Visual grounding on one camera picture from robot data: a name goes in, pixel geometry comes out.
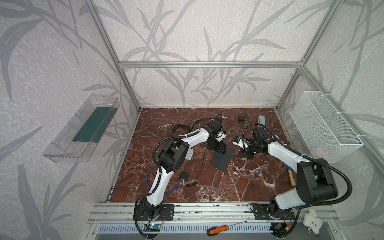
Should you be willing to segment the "black network switch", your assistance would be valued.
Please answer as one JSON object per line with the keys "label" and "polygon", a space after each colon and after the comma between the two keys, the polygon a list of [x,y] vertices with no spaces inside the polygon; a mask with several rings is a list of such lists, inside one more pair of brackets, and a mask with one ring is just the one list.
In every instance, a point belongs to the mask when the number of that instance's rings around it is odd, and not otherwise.
{"label": "black network switch", "polygon": [[226,153],[225,154],[221,154],[221,153],[216,153],[212,160],[211,160],[211,165],[222,171],[222,172],[225,172],[230,164],[230,161],[231,159],[233,158],[235,154],[235,150],[230,148],[230,147],[226,147]]}

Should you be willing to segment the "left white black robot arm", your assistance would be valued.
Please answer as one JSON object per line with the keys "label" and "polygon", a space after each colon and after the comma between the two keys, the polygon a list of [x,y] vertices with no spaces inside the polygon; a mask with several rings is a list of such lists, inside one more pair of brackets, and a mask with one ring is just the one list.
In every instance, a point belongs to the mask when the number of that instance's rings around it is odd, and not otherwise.
{"label": "left white black robot arm", "polygon": [[152,152],[153,163],[158,168],[157,174],[149,192],[137,198],[133,219],[135,221],[155,219],[161,212],[168,184],[173,174],[183,165],[188,151],[196,145],[205,143],[209,150],[225,154],[226,144],[223,142],[225,137],[226,132],[221,121],[212,119],[188,134],[172,134],[158,143]]}

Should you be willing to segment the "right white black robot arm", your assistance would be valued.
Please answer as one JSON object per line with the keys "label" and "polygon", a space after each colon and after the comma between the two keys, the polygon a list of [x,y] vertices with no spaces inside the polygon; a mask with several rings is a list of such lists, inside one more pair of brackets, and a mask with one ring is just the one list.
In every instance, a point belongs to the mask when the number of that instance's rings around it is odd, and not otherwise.
{"label": "right white black robot arm", "polygon": [[283,217],[293,209],[327,206],[347,200],[353,186],[346,174],[320,158],[314,159],[283,143],[267,126],[253,124],[253,138],[236,137],[234,145],[249,159],[256,154],[275,157],[296,172],[296,186],[283,194],[270,198],[267,207],[273,219]]}

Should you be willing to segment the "grey brush block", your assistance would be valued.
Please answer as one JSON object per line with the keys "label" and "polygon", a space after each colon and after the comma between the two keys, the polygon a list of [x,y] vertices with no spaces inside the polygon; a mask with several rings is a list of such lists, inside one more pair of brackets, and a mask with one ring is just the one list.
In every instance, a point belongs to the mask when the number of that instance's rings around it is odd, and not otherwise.
{"label": "grey brush block", "polygon": [[266,125],[265,116],[258,116],[258,124]]}

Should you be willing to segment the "black power adapter cube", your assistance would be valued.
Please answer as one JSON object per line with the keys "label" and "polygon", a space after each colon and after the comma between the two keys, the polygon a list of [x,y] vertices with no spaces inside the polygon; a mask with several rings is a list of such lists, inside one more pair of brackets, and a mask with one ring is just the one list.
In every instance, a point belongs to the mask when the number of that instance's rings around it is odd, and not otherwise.
{"label": "black power adapter cube", "polygon": [[185,171],[182,171],[179,176],[184,181],[187,181],[190,178],[190,175]]}

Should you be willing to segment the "pink item in basket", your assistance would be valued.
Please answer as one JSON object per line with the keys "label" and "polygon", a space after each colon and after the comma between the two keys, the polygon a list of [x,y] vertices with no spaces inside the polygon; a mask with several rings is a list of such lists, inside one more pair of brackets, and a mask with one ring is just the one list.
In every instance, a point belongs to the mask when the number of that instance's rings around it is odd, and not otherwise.
{"label": "pink item in basket", "polygon": [[326,151],[323,150],[321,147],[312,148],[311,152],[316,159],[324,159],[327,156]]}

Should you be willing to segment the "white plush toy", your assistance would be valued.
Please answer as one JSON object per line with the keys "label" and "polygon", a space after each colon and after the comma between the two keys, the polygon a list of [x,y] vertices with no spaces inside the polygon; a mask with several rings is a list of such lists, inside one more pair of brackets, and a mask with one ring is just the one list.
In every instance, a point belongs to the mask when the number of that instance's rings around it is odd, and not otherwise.
{"label": "white plush toy", "polygon": [[308,213],[304,216],[303,225],[307,227],[310,232],[318,235],[321,227],[323,226],[323,222],[317,217],[317,213],[314,209],[309,209]]}

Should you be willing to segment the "green circuit board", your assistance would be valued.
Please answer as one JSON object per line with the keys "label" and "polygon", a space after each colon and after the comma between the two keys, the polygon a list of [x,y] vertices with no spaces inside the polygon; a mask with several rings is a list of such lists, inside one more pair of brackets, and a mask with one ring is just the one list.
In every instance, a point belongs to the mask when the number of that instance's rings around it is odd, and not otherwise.
{"label": "green circuit board", "polygon": [[144,232],[160,232],[162,224],[145,224],[143,231]]}

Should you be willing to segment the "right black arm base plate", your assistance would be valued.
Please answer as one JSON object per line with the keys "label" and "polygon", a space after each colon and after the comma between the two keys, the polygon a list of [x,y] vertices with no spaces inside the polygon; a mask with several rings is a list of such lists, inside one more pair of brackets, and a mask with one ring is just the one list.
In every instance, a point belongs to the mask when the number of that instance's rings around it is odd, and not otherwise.
{"label": "right black arm base plate", "polygon": [[251,203],[250,210],[254,213],[255,220],[294,220],[296,216],[293,209],[281,210],[274,203]]}

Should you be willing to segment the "orange handled screwdriver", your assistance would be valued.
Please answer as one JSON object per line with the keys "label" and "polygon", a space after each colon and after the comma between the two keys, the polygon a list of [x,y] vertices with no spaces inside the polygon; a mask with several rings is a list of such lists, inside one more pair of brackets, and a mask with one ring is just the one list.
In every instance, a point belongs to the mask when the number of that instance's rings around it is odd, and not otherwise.
{"label": "orange handled screwdriver", "polygon": [[232,225],[222,225],[222,226],[218,226],[218,227],[212,227],[210,229],[207,230],[207,235],[208,237],[211,237],[211,236],[216,236],[222,232],[226,232],[229,230],[229,228],[231,227],[234,227],[234,226],[238,226],[238,225],[241,225],[241,224],[244,224],[246,223],[246,221],[243,221],[243,222],[240,222],[240,223],[236,223],[236,224],[232,224]]}

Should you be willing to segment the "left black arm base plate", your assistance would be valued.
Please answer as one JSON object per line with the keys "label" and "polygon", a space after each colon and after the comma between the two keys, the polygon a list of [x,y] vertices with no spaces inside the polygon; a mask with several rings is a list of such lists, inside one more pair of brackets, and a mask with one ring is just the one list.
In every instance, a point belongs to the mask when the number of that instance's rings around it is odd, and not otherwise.
{"label": "left black arm base plate", "polygon": [[155,208],[146,207],[144,205],[137,205],[133,216],[134,221],[172,221],[174,218],[175,205],[162,204]]}

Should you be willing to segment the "clear plastic wall tray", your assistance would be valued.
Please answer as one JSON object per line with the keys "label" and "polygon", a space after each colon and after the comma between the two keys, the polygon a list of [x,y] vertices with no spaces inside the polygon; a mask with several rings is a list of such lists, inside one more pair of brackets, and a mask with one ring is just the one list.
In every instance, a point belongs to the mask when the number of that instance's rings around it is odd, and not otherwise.
{"label": "clear plastic wall tray", "polygon": [[90,94],[43,156],[54,163],[88,162],[119,107],[117,97]]}

